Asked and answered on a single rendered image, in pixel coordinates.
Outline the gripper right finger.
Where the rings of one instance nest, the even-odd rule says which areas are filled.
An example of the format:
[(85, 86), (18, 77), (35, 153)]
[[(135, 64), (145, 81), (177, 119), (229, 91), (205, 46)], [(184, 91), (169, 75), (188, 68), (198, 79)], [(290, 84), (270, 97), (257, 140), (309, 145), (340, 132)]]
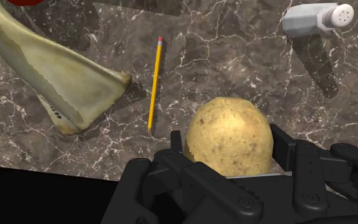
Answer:
[(293, 177), (292, 205), (302, 215), (326, 217), (331, 203), (326, 187), (358, 205), (358, 147), (348, 143), (322, 149), (306, 140), (295, 140), (275, 124), (273, 158)]

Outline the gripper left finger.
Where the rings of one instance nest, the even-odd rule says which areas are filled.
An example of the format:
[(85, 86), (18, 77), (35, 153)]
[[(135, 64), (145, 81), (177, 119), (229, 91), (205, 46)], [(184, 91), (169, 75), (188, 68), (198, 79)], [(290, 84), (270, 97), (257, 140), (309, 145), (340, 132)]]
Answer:
[(100, 224), (173, 224), (175, 217), (150, 209), (154, 197), (179, 191), (186, 218), (181, 224), (259, 224), (263, 205), (202, 162), (179, 153), (181, 137), (170, 134), (170, 148), (155, 159), (131, 159), (125, 166)]

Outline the yellow-brown potato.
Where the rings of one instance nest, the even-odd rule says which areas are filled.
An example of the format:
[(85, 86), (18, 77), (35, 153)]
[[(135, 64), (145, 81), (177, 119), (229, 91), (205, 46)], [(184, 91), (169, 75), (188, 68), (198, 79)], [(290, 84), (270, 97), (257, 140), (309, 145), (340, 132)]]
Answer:
[(273, 136), (265, 115), (250, 101), (216, 97), (191, 119), (185, 157), (226, 177), (270, 172)]

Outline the yellow pencil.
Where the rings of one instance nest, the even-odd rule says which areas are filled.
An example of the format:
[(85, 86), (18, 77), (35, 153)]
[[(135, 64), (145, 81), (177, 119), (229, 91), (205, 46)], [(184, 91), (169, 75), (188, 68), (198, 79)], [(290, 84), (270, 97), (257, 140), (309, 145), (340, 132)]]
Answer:
[(155, 57), (155, 67), (153, 71), (153, 85), (151, 89), (151, 100), (149, 105), (149, 118), (148, 118), (148, 132), (151, 133), (153, 126), (153, 116), (155, 112), (155, 101), (156, 101), (156, 92), (158, 86), (158, 75), (160, 70), (160, 61), (162, 56), (162, 46), (163, 46), (163, 38), (160, 36), (158, 38), (158, 44), (156, 48), (156, 57)]

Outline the grey salt shaker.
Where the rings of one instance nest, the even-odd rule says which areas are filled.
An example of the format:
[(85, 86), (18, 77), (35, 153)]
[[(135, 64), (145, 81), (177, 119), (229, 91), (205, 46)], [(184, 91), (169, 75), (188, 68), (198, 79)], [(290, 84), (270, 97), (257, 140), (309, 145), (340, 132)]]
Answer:
[(282, 28), (286, 35), (297, 38), (345, 27), (353, 18), (354, 9), (349, 4), (300, 4), (286, 11)]

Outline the dark red round object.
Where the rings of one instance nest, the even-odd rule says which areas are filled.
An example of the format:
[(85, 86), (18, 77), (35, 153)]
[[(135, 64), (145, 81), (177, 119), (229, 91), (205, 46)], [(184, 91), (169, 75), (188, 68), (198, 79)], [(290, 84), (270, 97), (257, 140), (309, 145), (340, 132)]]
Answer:
[(35, 6), (42, 3), (44, 0), (7, 0), (15, 6)]

